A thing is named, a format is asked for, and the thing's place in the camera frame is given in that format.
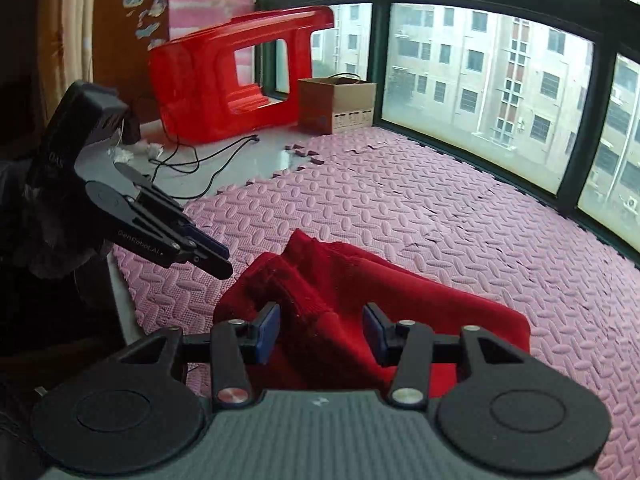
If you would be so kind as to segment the black sleeved forearm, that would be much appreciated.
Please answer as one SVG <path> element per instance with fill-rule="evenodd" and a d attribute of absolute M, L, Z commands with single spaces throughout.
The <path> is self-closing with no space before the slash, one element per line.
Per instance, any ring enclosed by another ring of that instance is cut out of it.
<path fill-rule="evenodd" d="M 92 227 L 81 200 L 50 183 L 32 190 L 29 162 L 1 163 L 1 266 L 37 278 L 62 278 L 113 248 Z"/>

